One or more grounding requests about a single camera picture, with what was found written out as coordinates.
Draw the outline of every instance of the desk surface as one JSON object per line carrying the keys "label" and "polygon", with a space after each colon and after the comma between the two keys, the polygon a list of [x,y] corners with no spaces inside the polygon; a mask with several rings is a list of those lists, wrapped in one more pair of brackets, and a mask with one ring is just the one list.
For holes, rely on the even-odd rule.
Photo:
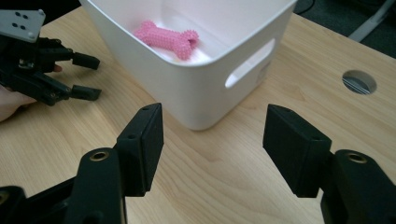
{"label": "desk surface", "polygon": [[[31,105],[0,123],[0,186],[32,196],[76,175],[80,158],[112,147],[136,111],[155,103],[111,57],[82,8],[42,36],[101,60],[91,71],[61,63],[53,76],[102,89],[96,102]],[[377,90],[348,90],[342,75],[364,71]],[[130,223],[320,223],[321,195],[298,199],[262,149],[268,104],[288,107],[328,135],[332,152],[358,150],[396,182],[396,61],[293,15],[264,82],[215,127],[181,126],[164,110],[163,154],[151,192],[128,198]]]}

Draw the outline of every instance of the pink dog toy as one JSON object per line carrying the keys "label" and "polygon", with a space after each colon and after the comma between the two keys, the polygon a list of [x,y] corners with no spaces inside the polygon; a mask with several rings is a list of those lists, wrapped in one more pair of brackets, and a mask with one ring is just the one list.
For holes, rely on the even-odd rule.
{"label": "pink dog toy", "polygon": [[172,50],[181,60],[188,60],[198,44],[198,34],[193,30],[183,33],[159,28],[152,21],[143,21],[134,35],[145,44]]}

